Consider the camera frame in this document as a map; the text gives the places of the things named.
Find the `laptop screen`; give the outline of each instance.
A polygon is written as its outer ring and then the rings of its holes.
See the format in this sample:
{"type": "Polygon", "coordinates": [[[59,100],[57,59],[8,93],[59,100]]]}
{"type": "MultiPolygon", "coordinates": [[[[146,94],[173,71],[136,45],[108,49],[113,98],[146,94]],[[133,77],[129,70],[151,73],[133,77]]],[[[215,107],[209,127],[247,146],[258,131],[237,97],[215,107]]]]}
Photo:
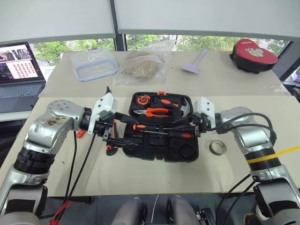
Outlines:
{"type": "Polygon", "coordinates": [[[27,42],[0,45],[0,84],[44,80],[27,42]]]}

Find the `laptop keyboard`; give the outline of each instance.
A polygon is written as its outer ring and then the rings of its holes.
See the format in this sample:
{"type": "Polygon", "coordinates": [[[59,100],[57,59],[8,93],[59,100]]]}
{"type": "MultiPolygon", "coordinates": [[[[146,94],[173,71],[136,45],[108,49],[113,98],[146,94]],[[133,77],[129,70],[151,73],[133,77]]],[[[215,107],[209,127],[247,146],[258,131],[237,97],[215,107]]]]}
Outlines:
{"type": "Polygon", "coordinates": [[[35,96],[41,89],[42,84],[31,84],[24,86],[7,86],[0,87],[0,98],[15,98],[15,97],[27,97],[35,96]]]}

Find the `laptop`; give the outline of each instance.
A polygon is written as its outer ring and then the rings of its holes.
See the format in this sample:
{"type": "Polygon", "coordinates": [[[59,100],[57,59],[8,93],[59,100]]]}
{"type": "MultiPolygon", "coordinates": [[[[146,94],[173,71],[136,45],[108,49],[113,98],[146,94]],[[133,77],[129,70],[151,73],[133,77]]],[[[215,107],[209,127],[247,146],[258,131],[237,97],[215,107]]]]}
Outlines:
{"type": "Polygon", "coordinates": [[[27,42],[0,45],[0,113],[31,111],[45,85],[27,42]]]}

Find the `yellow stripe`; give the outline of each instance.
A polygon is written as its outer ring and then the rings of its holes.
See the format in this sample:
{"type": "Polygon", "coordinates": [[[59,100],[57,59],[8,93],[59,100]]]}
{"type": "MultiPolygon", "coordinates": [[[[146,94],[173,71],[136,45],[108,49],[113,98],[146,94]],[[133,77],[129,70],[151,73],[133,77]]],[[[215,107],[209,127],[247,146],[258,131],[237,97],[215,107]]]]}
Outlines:
{"type": "Polygon", "coordinates": [[[259,157],[259,158],[249,159],[249,160],[247,160],[247,162],[248,162],[249,164],[250,164],[250,163],[258,163],[258,162],[262,162],[262,161],[265,161],[265,160],[277,158],[277,156],[279,156],[279,155],[286,154],[286,153],[288,153],[288,152],[295,151],[295,150],[297,150],[297,149],[300,149],[300,145],[299,145],[299,146],[296,146],[296,147],[293,147],[293,148],[290,148],[290,149],[286,149],[286,150],[277,152],[277,153],[272,154],[272,155],[263,156],[263,157],[259,157]]]}

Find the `plastic food container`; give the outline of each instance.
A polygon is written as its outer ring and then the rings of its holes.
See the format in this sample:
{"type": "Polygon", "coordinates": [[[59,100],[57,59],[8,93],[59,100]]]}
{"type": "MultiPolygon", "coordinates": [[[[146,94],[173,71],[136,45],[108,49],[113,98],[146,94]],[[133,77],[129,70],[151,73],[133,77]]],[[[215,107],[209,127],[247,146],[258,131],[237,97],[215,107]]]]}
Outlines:
{"type": "Polygon", "coordinates": [[[100,48],[71,56],[73,71],[81,82],[117,73],[119,67],[111,51],[100,48]]]}

